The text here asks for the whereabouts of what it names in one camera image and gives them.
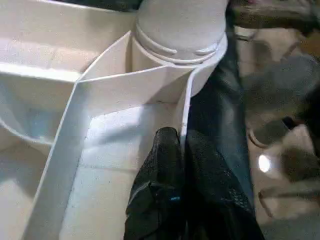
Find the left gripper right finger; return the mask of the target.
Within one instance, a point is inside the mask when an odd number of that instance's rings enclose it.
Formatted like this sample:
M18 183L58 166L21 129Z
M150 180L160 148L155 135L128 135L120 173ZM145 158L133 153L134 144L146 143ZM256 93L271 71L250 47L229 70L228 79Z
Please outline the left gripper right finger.
M203 134L186 140L186 203L191 240L261 240L254 209L223 155Z

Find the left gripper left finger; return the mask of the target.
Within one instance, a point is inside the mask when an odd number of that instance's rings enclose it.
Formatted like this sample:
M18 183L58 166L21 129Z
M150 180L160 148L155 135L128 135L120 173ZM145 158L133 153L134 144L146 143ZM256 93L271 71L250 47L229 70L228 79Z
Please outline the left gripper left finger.
M126 208L125 240L180 240L186 220L185 175L178 133L160 128L131 187Z

